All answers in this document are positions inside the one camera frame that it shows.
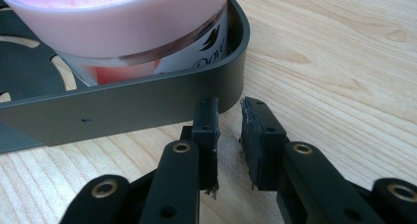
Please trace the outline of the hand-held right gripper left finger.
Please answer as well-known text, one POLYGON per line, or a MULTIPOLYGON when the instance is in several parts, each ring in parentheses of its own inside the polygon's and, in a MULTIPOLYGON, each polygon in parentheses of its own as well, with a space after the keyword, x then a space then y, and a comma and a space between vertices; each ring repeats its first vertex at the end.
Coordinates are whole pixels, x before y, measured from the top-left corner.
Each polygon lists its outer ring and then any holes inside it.
POLYGON ((190 140, 199 147, 200 190, 213 199, 216 199, 219 189, 217 171, 219 136, 218 99, 204 98, 196 105, 193 125, 183 127, 180 139, 190 140))

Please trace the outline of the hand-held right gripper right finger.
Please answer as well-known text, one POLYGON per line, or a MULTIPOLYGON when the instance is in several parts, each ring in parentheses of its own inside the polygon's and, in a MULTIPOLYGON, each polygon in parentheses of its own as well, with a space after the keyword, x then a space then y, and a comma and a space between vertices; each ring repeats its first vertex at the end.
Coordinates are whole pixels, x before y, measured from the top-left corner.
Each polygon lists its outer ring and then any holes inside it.
POLYGON ((276 191, 286 132, 269 107, 259 99, 241 100, 242 127, 239 139, 252 186, 259 191, 276 191))

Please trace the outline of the dark grey corner shelf tray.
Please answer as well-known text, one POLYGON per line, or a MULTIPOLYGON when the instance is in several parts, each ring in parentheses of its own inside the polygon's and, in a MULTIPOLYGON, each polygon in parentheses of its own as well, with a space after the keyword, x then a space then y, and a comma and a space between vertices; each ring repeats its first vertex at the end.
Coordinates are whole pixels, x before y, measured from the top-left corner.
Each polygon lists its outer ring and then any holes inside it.
POLYGON ((246 48, 247 17, 236 0, 228 0, 226 57, 196 69, 97 86, 64 87, 44 43, 30 48, 18 38, 35 34, 0 0, 0 154, 37 146, 54 146, 190 121, 195 106, 214 96, 224 112, 240 98, 246 48))

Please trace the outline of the pink jar with white lid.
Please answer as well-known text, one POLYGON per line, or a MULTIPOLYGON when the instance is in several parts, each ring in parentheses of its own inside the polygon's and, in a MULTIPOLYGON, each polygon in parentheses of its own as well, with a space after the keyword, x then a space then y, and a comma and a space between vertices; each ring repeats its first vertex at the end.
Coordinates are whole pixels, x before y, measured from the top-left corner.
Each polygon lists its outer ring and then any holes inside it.
POLYGON ((226 55, 227 0, 4 0, 87 85, 199 68, 226 55))

